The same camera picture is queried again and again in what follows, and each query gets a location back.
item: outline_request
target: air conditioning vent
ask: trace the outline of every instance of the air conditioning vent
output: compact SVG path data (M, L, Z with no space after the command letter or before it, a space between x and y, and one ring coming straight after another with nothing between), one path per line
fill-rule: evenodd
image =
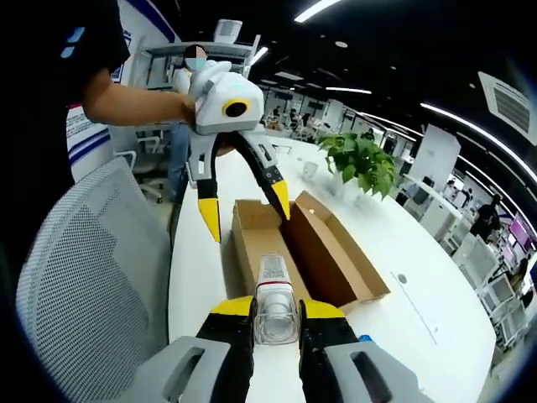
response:
M537 105L505 82L482 71L478 75L490 113L537 145Z
M494 88L498 113L521 128L525 133L529 132L529 109L505 92Z

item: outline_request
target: cardboard box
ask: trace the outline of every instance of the cardboard box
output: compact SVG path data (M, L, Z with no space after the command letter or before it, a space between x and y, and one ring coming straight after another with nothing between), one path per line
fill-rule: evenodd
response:
M274 251L284 257L297 300L310 298L279 231L280 225L281 219L272 206L264 205L259 200L235 201L232 234L246 291L249 295L254 295L261 257Z
M291 219L260 201L238 200L232 232L248 292L255 291L261 256L281 254L295 296L344 306L389 293L378 272L332 212L307 192L291 206Z

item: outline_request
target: green leaves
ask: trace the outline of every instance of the green leaves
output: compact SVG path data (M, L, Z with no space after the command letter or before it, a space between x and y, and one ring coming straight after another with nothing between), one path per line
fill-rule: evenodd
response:
M327 150L328 170L333 173L333 164L343 183L356 177L364 192L380 193L384 199L395 182L394 159L365 137L355 133L324 137L319 148Z
M357 147L357 142L349 137L345 138L343 141L343 151L344 152L350 152L353 151Z
M356 172L356 168L354 165L347 165L345 169L343 170L342 178L343 183L347 183L349 180L351 180L354 177L354 173Z
M364 193L367 193L373 187L373 184L370 182L368 175L358 174L358 186L362 188Z

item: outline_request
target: person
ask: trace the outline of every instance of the person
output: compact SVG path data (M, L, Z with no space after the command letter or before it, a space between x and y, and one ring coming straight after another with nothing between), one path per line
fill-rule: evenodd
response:
M524 305L524 309L526 309L531 301L534 299L534 291L530 288L528 292L523 294L520 298L520 302Z
M308 122L310 121L311 113L305 113L302 117L302 122L304 123L304 127L308 126Z
M375 141L375 133L373 132L373 129L369 128L369 130L366 133L362 133L362 135L360 136L360 139Z
M289 128L294 132L299 127L299 120L300 117L296 113L296 109L291 109L291 112L289 114Z
M173 88L179 94L187 95L190 90L192 74L201 70L207 61L205 48L200 44L192 44L185 49L181 67L174 71ZM188 159L191 128L187 122L177 122L171 128L171 144L168 164L169 198L180 203L181 189L186 182L185 164Z
M7 115L19 125L2 149L21 159L3 169L9 172L3 186L13 197L4 197L0 209L0 287L11 301L41 223L74 185L66 136L70 105L80 103L91 121L115 126L195 121L194 102L182 94L112 81L111 72L129 57L116 1L32 2L20 15L31 29L18 39L32 44L27 56L33 62L18 70L31 80L5 84L12 98ZM30 117L35 124L21 124Z
M500 229L500 218L496 211L496 206L501 202L500 195L494 195L491 204L481 206L477 210L477 218L470 228L470 233L477 236L479 235L483 241L487 242L493 230Z
M461 193L465 196L465 199L464 199L464 202L462 203L461 208L466 207L467 204L472 201L472 198L473 198L472 192L473 192L472 188L468 189L467 191L464 189L461 190Z
M522 286L526 273L528 273L528 260L523 258L520 260L519 268L517 269L516 273L508 276L509 284L514 292L517 292L517 290Z
M494 280L496 280L498 277L501 277L503 274L506 275L507 280L509 281L509 284L511 285L511 288L514 292L517 292L519 288L524 283L524 277L526 276L526 273L528 273L528 259L523 258L520 260L519 267L516 269L514 273L511 273L510 271L506 271L504 273L500 273L498 275L492 276L488 282L492 283Z

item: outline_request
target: white table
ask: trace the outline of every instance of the white table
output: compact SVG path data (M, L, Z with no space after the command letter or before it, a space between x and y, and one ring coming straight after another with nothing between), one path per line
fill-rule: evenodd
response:
M434 200L437 200L443 207L445 207L450 214L455 217L456 220L462 219L462 213L457 210L455 206L453 206L451 203L449 203L439 192L437 192L435 189L424 183L423 181L420 181L418 179L415 179L414 177L404 174L404 177L408 179L409 181L414 182L418 187L429 193L429 196L431 196Z
M495 334L473 289L450 257L392 198L380 201L380 197L362 195L355 202L355 188L349 182L347 199L335 199L327 190L331 175L323 152L316 146L291 139L269 141L292 147L289 154L278 154L290 198L306 189L325 203L345 223L391 290L380 301L352 309L347 319L355 333L371 335L413 370L420 388L437 403L475 402L491 363ZM303 161L297 158L319 164L313 182L302 180ZM217 159L216 172L222 249L198 212L196 191L189 188L172 259L171 340L196 335L212 307L241 294L240 269L228 244L232 207L238 198L266 199L238 153ZM398 275L405 276L406 284L398 281ZM296 345L257 346L254 360L249 402L305 401Z

